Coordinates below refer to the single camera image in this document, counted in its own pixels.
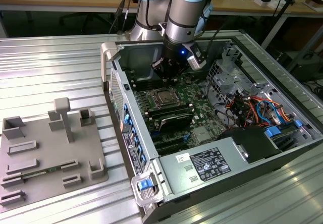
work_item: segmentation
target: wire bundle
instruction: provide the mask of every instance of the wire bundle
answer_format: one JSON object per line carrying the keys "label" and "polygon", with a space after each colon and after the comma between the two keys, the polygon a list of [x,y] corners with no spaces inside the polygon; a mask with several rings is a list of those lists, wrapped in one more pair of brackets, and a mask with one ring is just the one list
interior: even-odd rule
{"label": "wire bundle", "polygon": [[281,123],[285,124],[290,122],[283,110],[283,106],[270,99],[265,99],[258,96],[236,96],[229,104],[226,105],[226,108],[234,110],[234,103],[237,102],[243,103],[244,108],[246,108],[241,110],[241,113],[238,115],[236,121],[237,125],[240,127],[250,125],[268,127],[274,125],[270,119],[266,117],[266,113],[268,113],[270,108],[275,112],[275,115]]}

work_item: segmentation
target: circuit board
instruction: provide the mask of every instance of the circuit board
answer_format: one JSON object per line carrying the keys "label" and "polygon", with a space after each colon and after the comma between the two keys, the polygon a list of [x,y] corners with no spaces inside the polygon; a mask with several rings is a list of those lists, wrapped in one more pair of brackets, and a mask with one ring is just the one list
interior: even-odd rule
{"label": "circuit board", "polygon": [[[174,86],[134,92],[136,101],[144,117],[151,138],[160,155],[171,154],[180,150],[215,141],[226,130],[226,126],[215,114],[197,80],[181,77]],[[171,129],[161,130],[163,121],[152,118],[148,113],[164,110],[171,112],[175,108],[187,106],[182,119]]]}

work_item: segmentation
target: sticker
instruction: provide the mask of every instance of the sticker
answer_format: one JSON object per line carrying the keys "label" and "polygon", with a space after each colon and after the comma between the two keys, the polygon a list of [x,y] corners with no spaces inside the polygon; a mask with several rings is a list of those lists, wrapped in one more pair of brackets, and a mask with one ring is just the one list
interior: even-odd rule
{"label": "sticker", "polygon": [[187,160],[190,160],[190,154],[188,152],[181,155],[177,155],[175,157],[177,159],[177,162],[185,162]]}
{"label": "sticker", "polygon": [[191,155],[190,158],[200,179],[203,181],[208,181],[231,171],[217,147]]}

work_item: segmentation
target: chipset heatsink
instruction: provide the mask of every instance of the chipset heatsink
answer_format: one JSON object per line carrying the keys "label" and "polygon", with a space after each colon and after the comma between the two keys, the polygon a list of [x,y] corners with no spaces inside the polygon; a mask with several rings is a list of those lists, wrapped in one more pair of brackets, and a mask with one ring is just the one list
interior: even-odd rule
{"label": "chipset heatsink", "polygon": [[212,136],[205,127],[197,127],[193,129],[193,133],[199,143],[212,139]]}

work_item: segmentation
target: power supply label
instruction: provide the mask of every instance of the power supply label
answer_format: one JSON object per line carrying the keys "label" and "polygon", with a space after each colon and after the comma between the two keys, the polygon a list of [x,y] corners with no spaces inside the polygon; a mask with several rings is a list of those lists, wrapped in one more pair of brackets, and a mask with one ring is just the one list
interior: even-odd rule
{"label": "power supply label", "polygon": [[203,181],[208,181],[231,171],[217,147],[191,155],[190,158]]}

